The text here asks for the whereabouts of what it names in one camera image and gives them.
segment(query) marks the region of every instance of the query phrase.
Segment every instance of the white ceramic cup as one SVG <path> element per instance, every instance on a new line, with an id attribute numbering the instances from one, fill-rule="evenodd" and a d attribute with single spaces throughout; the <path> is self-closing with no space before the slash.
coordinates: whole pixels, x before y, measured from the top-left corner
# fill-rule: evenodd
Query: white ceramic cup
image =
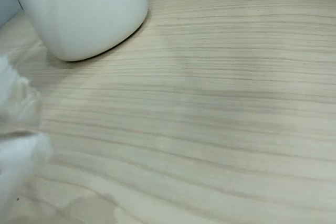
<path id="1" fill-rule="evenodd" d="M 147 0 L 20 0 L 37 34 L 56 57 L 77 61 L 129 37 L 144 21 Z"/>

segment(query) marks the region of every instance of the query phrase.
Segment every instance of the white mug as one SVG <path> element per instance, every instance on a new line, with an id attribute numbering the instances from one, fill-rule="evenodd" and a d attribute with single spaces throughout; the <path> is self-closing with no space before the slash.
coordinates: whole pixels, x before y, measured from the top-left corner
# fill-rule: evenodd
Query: white mug
<path id="1" fill-rule="evenodd" d="M 147 0 L 20 0 L 37 34 L 56 57 L 77 61 L 129 37 L 144 21 Z"/>

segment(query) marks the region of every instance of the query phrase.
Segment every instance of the white fur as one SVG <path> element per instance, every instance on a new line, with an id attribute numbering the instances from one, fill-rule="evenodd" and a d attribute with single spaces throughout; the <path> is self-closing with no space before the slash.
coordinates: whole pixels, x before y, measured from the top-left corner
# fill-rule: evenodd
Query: white fur
<path id="1" fill-rule="evenodd" d="M 37 90 L 0 56 L 0 223 L 5 222 L 18 188 L 51 156 L 47 134 L 9 127 L 38 129 L 40 112 Z"/>

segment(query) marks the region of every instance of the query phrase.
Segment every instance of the desk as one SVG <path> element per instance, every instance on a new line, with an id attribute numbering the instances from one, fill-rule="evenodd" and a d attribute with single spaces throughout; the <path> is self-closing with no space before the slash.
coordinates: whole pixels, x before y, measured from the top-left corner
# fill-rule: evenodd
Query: desk
<path id="1" fill-rule="evenodd" d="M 336 0 L 149 2 L 77 63 L 0 31 L 56 149 L 9 223 L 334 224 Z"/>

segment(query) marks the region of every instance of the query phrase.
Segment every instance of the white fluffy object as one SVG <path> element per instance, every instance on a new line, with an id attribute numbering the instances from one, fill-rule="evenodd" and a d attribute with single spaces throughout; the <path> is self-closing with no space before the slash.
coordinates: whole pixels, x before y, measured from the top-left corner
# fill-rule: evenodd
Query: white fluffy object
<path id="1" fill-rule="evenodd" d="M 39 132 L 39 93 L 0 56 L 0 223 L 16 193 L 51 157 L 47 134 Z"/>

